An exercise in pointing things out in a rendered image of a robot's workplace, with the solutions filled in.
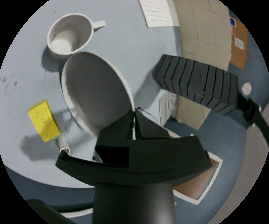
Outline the white ribbed draining mat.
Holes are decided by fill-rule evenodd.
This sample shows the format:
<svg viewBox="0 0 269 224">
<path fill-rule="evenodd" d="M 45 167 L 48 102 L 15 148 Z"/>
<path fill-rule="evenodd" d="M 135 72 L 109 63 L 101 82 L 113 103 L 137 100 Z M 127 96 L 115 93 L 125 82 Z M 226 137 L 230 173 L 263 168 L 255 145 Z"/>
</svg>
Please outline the white ribbed draining mat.
<svg viewBox="0 0 269 224">
<path fill-rule="evenodd" d="M 165 0 L 138 0 L 138 1 L 141 6 L 144 18 L 145 18 L 147 28 L 167 26 L 167 25 L 168 26 L 180 26 L 178 23 L 179 20 L 178 20 L 177 12 L 175 12 L 176 8 L 175 8 L 173 0 L 172 1 L 167 0 L 169 3 Z M 175 11 L 171 11 L 171 10 L 175 10 Z"/>
</svg>

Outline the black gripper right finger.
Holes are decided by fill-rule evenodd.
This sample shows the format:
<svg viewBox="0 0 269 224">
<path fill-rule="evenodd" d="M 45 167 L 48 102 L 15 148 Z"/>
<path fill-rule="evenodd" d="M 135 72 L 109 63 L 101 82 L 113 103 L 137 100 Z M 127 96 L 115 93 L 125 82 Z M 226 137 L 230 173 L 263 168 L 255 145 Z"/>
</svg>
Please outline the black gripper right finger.
<svg viewBox="0 0 269 224">
<path fill-rule="evenodd" d="M 144 116 L 135 108 L 135 139 L 152 140 L 170 138 L 168 130 Z"/>
</svg>

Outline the beige tiled splashback wall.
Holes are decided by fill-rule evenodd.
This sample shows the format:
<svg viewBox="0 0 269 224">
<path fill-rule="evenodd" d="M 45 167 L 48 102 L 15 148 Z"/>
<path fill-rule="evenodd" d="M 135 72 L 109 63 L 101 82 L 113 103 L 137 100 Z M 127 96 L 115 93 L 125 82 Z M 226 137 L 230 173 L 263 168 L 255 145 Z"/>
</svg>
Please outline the beige tiled splashback wall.
<svg viewBox="0 0 269 224">
<path fill-rule="evenodd" d="M 232 41 L 228 7 L 219 0 L 173 0 L 173 2 L 180 25 L 182 57 L 227 71 Z M 175 118 L 176 115 L 175 119 L 196 130 L 211 111 L 182 96 L 178 104 L 171 116 Z"/>
</svg>

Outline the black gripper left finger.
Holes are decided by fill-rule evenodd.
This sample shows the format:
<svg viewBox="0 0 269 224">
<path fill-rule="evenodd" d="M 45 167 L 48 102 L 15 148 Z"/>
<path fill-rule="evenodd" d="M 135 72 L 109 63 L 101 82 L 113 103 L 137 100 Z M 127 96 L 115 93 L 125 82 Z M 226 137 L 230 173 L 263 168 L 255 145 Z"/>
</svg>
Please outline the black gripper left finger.
<svg viewBox="0 0 269 224">
<path fill-rule="evenodd" d="M 133 140 L 133 111 L 108 125 L 99 132 L 98 138 L 118 138 Z M 97 139 L 98 139 L 97 138 Z"/>
</svg>

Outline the white plate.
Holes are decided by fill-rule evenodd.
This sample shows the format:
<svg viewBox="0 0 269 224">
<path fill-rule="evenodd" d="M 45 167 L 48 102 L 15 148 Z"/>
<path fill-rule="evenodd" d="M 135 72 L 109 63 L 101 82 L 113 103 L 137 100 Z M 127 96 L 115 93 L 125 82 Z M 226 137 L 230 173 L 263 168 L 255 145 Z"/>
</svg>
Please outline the white plate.
<svg viewBox="0 0 269 224">
<path fill-rule="evenodd" d="M 102 129 L 131 108 L 134 131 L 135 109 L 130 87 L 122 73 L 101 55 L 91 51 L 72 54 L 63 67 L 61 84 L 71 114 L 93 137 L 98 138 Z"/>
</svg>

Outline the small white cup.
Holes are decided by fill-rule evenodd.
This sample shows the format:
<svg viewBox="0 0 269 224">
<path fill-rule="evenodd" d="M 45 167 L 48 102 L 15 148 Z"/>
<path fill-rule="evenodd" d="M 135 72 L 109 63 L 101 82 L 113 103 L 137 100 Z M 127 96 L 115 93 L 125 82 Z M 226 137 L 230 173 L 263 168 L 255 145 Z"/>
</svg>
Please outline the small white cup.
<svg viewBox="0 0 269 224">
<path fill-rule="evenodd" d="M 57 144 L 58 144 L 59 152 L 61 150 L 64 150 L 65 152 L 67 152 L 68 155 L 70 154 L 70 149 L 68 147 L 66 138 L 64 136 L 57 137 Z"/>
</svg>

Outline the yellow sponge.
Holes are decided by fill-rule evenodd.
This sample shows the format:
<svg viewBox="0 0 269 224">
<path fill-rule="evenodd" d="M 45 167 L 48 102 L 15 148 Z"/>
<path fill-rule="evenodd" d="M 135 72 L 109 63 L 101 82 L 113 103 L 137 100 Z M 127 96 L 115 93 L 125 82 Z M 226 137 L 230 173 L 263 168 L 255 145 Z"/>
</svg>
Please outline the yellow sponge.
<svg viewBox="0 0 269 224">
<path fill-rule="evenodd" d="M 28 115 L 44 142 L 61 134 L 47 99 L 31 107 L 28 111 Z"/>
</svg>

